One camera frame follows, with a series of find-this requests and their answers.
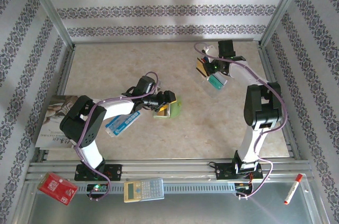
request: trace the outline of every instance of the calculator display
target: calculator display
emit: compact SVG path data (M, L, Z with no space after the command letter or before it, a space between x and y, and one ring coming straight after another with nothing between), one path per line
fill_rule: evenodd
M128 199L134 199L134 188L132 183L128 184Z

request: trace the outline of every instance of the calculator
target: calculator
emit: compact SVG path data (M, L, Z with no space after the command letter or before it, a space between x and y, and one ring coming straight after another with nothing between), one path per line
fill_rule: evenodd
M162 178L124 182L123 201L125 203L164 198Z

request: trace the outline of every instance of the blue package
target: blue package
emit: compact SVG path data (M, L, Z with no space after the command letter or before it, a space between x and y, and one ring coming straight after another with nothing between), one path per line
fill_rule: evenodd
M117 115L112 121L106 125L106 132L111 136L118 136L125 129L128 128L139 116L140 112L137 111L133 114Z

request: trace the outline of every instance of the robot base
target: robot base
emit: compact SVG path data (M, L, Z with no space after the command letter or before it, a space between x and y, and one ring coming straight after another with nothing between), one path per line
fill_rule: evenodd
M213 167L216 171L217 180L237 180L245 179L248 174L241 173L235 174L234 165L232 163L210 163L210 167ZM258 164L255 171L252 171L253 179L262 179L263 173L261 165Z
M122 173L122 165L119 164L105 164L103 171L111 181L120 181ZM107 181L102 176L95 176L84 164L76 166L74 180L76 181Z

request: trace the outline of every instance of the calculator keypad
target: calculator keypad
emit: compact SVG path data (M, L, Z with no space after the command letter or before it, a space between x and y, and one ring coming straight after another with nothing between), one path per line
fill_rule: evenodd
M141 182L141 200L163 199L163 179L149 179Z

